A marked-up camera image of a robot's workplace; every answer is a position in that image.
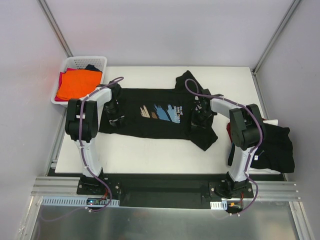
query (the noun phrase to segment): white wall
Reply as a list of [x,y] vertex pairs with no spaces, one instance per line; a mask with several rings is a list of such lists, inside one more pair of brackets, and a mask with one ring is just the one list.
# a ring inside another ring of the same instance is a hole
[[270,118],[289,126],[295,173],[316,239],[320,236],[320,1],[304,0],[258,72]]
[[292,0],[47,0],[75,56],[255,67]]
[[50,102],[65,54],[36,0],[0,1],[0,235],[17,233],[61,119]]

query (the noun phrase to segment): white tabletop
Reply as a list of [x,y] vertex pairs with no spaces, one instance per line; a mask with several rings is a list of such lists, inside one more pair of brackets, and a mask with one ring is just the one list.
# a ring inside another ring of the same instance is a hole
[[[257,104],[258,95],[248,67],[107,67],[104,83],[123,76],[122,88],[173,89],[176,77],[189,70],[211,94],[223,94],[241,104]],[[229,169],[231,149],[226,130],[229,120],[218,114],[213,130],[218,140],[203,151],[189,140],[149,139],[98,133],[96,147],[105,173],[223,174]],[[82,173],[75,143],[65,134],[56,173]]]

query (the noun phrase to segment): black garment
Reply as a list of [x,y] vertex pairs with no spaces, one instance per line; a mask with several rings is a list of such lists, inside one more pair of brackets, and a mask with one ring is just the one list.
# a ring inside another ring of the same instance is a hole
[[[293,173],[295,171],[295,161],[293,157],[293,145],[289,139],[290,128],[280,127],[271,124],[264,124],[266,137],[256,150],[251,162],[251,168],[271,169],[280,173]],[[235,145],[232,144],[228,165],[231,166]]]
[[[212,129],[213,116],[206,128],[191,127],[195,96],[185,87],[185,81],[195,77],[190,71],[176,78],[174,89],[123,88],[118,99],[125,124],[116,129],[109,124],[103,109],[99,131],[150,139],[186,139],[207,150],[217,139]],[[193,82],[188,87],[196,92]]]
[[94,72],[101,72],[98,68],[96,68],[95,66],[93,66],[91,64],[88,64],[84,69],[94,71]]

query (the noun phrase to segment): white laundry basket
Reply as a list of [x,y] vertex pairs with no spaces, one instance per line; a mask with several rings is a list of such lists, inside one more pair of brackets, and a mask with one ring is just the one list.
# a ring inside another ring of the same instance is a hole
[[[63,61],[62,65],[60,67],[60,72],[64,73],[67,70],[67,68],[84,69],[88,64],[95,66],[97,69],[99,69],[102,72],[101,81],[100,81],[100,83],[102,84],[104,81],[106,66],[107,66],[107,59],[104,56],[73,56],[73,57],[68,57],[66,60]],[[68,101],[55,101],[55,97],[57,95],[58,87],[59,87],[59,75],[60,75],[60,73],[58,74],[57,81],[53,87],[51,102],[53,104],[59,104],[64,107],[67,107]]]

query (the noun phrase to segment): orange cloth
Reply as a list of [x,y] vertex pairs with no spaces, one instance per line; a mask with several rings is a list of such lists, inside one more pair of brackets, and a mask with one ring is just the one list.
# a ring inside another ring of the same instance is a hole
[[100,84],[102,72],[78,69],[62,75],[62,84],[56,96],[62,100],[79,99],[93,92]]

